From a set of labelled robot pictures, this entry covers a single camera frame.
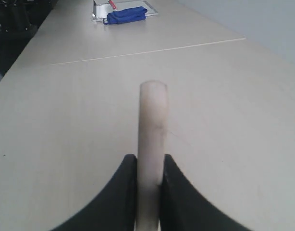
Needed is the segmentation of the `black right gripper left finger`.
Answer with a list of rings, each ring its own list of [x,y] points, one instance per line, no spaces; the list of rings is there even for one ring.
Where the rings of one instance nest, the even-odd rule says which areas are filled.
[[[133,231],[137,194],[137,158],[124,156],[102,191],[55,231]]]

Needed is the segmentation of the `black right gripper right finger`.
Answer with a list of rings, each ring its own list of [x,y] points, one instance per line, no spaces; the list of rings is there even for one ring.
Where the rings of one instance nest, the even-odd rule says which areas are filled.
[[[247,231],[202,196],[173,157],[164,158],[160,199],[162,231]]]

